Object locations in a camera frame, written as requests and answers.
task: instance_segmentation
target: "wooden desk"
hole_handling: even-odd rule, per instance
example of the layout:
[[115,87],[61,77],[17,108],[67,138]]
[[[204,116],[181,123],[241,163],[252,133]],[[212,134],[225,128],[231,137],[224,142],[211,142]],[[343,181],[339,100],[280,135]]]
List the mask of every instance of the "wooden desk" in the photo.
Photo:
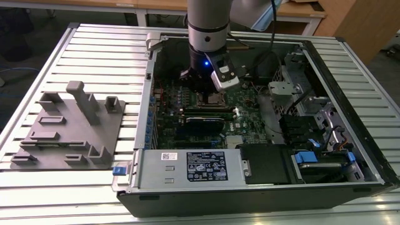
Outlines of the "wooden desk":
[[[188,9],[187,0],[0,0],[0,7],[135,13],[141,27],[148,25],[147,14],[185,15]],[[307,23],[303,35],[311,36],[327,13],[308,3],[288,2],[277,16],[279,21]]]
[[137,0],[0,0],[0,7],[136,13]]
[[[139,26],[147,26],[145,14],[185,15],[187,10],[187,0],[137,0]],[[303,35],[311,36],[327,13],[315,11],[309,3],[288,2],[280,6],[277,16],[279,21],[307,23]]]
[[[187,2],[187,0],[137,0],[137,8],[187,11]],[[284,3],[277,10],[277,15],[317,18],[327,17],[327,13],[315,11],[308,3],[296,2]]]

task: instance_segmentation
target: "blue latch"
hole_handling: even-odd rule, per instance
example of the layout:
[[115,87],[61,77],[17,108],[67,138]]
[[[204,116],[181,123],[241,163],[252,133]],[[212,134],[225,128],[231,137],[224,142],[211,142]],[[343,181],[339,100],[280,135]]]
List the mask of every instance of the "blue latch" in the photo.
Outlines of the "blue latch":
[[308,139],[308,140],[316,148],[320,147],[320,143],[317,143],[313,139]]
[[127,167],[116,166],[112,168],[112,175],[113,176],[125,176],[127,175]]
[[297,163],[317,163],[317,157],[313,151],[301,151],[295,155]]
[[348,152],[348,158],[349,158],[349,161],[352,163],[356,162],[356,157],[355,157],[355,154],[352,152]]

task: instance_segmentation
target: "sticker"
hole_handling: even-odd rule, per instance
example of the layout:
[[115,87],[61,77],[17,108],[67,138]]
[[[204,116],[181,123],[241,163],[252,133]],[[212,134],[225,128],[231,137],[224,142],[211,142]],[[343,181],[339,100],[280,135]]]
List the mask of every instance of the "sticker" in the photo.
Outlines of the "sticker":
[[189,182],[228,180],[223,151],[187,152],[187,158]]
[[161,160],[177,160],[177,153],[161,153]]
[[229,72],[229,68],[228,66],[220,67],[220,72],[224,74],[227,72]]
[[117,6],[124,6],[124,7],[133,7],[133,4],[116,4]]

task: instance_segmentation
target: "table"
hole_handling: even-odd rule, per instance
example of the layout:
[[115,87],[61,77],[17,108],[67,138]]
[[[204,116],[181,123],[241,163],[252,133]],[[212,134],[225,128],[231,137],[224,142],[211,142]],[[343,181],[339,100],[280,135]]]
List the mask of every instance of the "table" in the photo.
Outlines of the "table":
[[[132,159],[140,93],[147,73],[145,39],[149,32],[187,34],[175,28],[141,28],[80,24],[67,29],[21,104],[0,134],[0,219],[7,224],[396,224],[400,221],[400,189],[377,197],[356,199],[327,210],[135,218],[111,189],[111,171],[8,172],[20,139],[41,110],[43,91],[63,91],[71,79],[87,82],[96,99],[112,93],[128,102],[113,162]],[[271,38],[269,34],[232,32],[239,38]],[[400,109],[360,62],[347,43],[333,37],[276,35],[313,43],[349,102],[400,173]],[[125,185],[128,177],[119,179]]]
[[[135,13],[139,26],[147,27],[147,14],[185,15],[187,0],[0,0],[0,7]],[[284,3],[277,11],[279,21],[307,23],[307,36],[325,17],[327,13],[315,11],[308,3]]]

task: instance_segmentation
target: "barcode sticker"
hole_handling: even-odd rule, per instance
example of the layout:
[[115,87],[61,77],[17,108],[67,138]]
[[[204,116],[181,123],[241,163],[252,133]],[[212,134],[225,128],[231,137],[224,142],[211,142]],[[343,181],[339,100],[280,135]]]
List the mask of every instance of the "barcode sticker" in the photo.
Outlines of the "barcode sticker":
[[161,153],[161,160],[177,160],[177,153]]
[[117,6],[133,7],[133,4],[116,4]]

